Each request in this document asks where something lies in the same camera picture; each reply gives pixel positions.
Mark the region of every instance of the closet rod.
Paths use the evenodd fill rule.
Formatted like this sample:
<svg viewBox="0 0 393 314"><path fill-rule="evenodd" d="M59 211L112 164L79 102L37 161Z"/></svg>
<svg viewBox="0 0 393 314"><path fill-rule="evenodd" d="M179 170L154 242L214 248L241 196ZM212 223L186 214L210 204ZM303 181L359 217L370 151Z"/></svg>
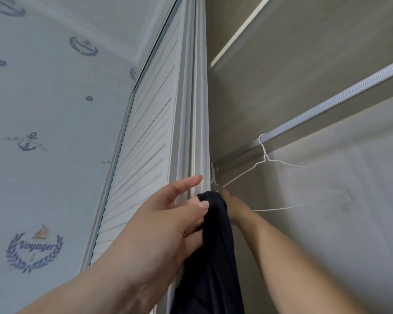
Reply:
<svg viewBox="0 0 393 314"><path fill-rule="evenodd" d="M263 135L261 138L262 143L266 143L267 141L276 138L277 136L291 130L292 128L303 124L304 122L309 121L315 116L324 113L325 111L351 99L352 97L361 94L362 92L382 83L383 81L393 77L393 64L388 65L377 73L372 74L371 76L363 79L359 83L349 87L348 89L336 94L328 100L323 101L317 106L307 110L301 115L291 119L290 121L284 123L283 125L275 128L274 130L268 132ZM214 168L218 169L220 166L232 161L233 159L245 154L246 152L254 149L259 145L258 140L254 140L251 143L238 148L237 150L225 155L224 157L213 162Z"/></svg>

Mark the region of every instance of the fingernail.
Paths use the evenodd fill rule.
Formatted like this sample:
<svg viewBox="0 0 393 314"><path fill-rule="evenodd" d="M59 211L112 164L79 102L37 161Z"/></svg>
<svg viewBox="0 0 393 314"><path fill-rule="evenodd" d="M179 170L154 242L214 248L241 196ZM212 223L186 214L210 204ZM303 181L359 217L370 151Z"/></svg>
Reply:
<svg viewBox="0 0 393 314"><path fill-rule="evenodd" d="M202 209L208 209L208 207L210 206L210 203L206 200L203 200L202 202L200 202L199 207L201 207Z"/></svg>

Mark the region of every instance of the forearm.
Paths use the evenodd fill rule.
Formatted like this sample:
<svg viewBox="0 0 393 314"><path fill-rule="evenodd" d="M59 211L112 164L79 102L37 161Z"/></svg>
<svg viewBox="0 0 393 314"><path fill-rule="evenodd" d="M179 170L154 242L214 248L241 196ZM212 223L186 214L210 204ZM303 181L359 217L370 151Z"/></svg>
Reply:
<svg viewBox="0 0 393 314"><path fill-rule="evenodd" d="M133 306L135 292L110 269L90 267L42 296L19 314L119 314Z"/></svg>
<svg viewBox="0 0 393 314"><path fill-rule="evenodd" d="M237 226L280 314L364 313L310 256L261 216L247 212Z"/></svg>

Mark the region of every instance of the right hand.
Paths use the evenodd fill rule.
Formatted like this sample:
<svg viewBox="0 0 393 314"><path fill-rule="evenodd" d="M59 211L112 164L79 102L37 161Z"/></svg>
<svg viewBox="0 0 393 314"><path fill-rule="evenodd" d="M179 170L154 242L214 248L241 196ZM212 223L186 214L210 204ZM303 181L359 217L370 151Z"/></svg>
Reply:
<svg viewBox="0 0 393 314"><path fill-rule="evenodd" d="M241 218L251 213L251 209L239 198L230 196L227 190L220 186L220 194L227 204L227 214L232 225L237 225Z"/></svg>

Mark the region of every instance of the laurel wreath print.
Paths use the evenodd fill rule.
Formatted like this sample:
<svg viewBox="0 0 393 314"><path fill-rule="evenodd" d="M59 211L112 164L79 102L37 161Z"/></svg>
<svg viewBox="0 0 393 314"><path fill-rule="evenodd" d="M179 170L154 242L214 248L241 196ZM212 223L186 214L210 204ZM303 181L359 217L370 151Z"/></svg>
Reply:
<svg viewBox="0 0 393 314"><path fill-rule="evenodd" d="M58 254L61 252L61 248L63 247L63 236L57 235L57 244L51 253L49 253L46 257L42 258L39 261L36 261L32 264L27 264L25 261L21 259L19 254L16 251L17 244L19 240L25 233L17 234L9 244L9 247L6 251L7 261L10 265L16 269L23 270L22 273L26 271L31 273L32 269L39 269L47 264L51 263L55 258L57 258Z"/></svg>

